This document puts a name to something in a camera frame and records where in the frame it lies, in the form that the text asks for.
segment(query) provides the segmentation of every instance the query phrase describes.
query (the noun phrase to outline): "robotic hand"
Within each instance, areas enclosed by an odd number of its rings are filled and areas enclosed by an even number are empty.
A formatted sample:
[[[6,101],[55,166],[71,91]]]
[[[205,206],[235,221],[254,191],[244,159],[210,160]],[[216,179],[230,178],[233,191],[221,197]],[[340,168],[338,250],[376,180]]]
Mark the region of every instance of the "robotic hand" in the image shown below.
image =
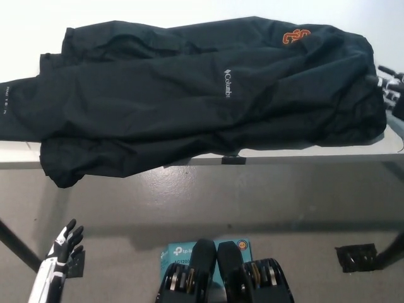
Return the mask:
[[[83,240],[83,226],[74,232],[76,220],[65,226],[57,236],[45,260],[42,262],[32,287],[28,303],[59,303],[68,272],[68,261],[82,252],[83,246],[76,247]]]
[[[393,116],[404,120],[404,73],[396,73],[392,69],[380,65],[379,70],[391,78],[367,76],[367,80],[383,90],[384,105]]]

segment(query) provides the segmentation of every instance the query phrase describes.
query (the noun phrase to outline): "blue box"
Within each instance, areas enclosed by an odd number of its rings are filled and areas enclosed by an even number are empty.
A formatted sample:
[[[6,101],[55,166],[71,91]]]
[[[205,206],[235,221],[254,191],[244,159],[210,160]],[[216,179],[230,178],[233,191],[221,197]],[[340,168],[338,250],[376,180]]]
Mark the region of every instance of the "blue box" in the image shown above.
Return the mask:
[[[216,248],[222,242],[233,241],[236,243],[237,247],[240,249],[242,258],[244,262],[249,262],[252,260],[251,247],[248,239],[223,239],[216,240]],[[169,244],[161,253],[160,256],[160,280],[163,280],[165,271],[171,263],[180,263],[189,265],[189,260],[191,259],[192,249],[196,242],[186,242],[186,243],[171,243]],[[220,272],[218,265],[216,263],[215,273],[213,275],[212,288],[210,291],[210,302],[225,302],[225,291],[223,280],[220,277]]]

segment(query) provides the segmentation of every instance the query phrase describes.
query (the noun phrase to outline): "orange logo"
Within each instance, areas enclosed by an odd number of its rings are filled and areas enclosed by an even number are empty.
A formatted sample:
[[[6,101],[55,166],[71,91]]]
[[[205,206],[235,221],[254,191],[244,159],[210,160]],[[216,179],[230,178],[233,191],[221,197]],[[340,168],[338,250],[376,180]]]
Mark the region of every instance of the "orange logo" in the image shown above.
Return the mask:
[[[237,246],[241,251],[245,251],[248,247],[248,244],[245,240],[240,240],[239,242],[237,242]]]
[[[311,32],[309,30],[294,30],[293,33],[286,33],[285,35],[283,35],[283,43],[293,43],[296,40],[299,40],[310,34]]]

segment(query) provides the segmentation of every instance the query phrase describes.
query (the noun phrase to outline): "gray floor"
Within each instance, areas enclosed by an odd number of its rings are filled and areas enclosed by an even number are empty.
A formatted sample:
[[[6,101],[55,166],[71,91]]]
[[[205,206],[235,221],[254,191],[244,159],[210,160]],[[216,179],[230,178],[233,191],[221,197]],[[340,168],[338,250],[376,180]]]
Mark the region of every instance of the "gray floor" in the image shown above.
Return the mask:
[[[382,250],[404,225],[404,165],[345,163],[172,167],[127,179],[86,177],[57,189],[40,170],[0,171],[0,216],[40,255],[75,217],[85,276],[64,303],[152,303],[169,242],[243,236],[276,258],[296,302],[403,302],[404,261],[343,274],[336,246]],[[27,302],[35,275],[0,245],[1,302]]]

